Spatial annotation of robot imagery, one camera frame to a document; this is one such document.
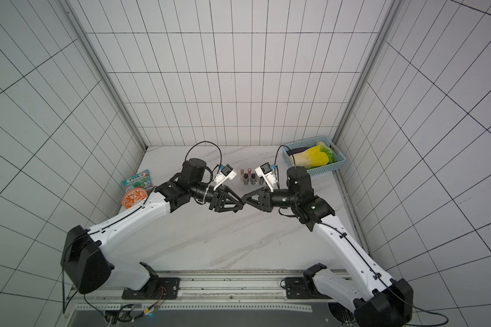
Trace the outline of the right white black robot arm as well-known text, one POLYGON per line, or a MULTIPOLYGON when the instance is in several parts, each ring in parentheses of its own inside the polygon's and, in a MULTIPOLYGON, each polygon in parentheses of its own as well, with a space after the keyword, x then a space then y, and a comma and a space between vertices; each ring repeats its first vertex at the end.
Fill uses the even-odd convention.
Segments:
POLYGON ((310 294, 327 296, 353 314, 359 326, 405 326, 413 317, 413 289, 381 268, 348 233, 334 209, 315 195, 312 180, 301 166, 287 170, 286 188, 278 187, 272 165, 255 173, 265 186, 243 196, 245 204, 260 211, 288 208, 312 234, 323 239, 343 264, 350 280, 337 276, 324 264, 304 272, 310 294))

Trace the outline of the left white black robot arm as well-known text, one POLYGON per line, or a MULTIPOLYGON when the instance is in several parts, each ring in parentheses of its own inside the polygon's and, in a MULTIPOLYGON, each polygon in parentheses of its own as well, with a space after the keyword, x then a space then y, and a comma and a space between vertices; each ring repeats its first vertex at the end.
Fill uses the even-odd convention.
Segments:
POLYGON ((237 176, 230 165, 222 166, 209 183, 202 181, 209 169, 202 159, 185 161, 181 172, 155 186, 144 200, 105 222, 85 229, 76 226, 66 237, 61 268, 78 293, 89 294, 101 287, 122 287, 145 298, 159 293, 159 276, 139 259, 125 260, 128 239, 150 223, 165 217, 194 199, 211 211, 242 210, 239 196, 225 181, 237 176))

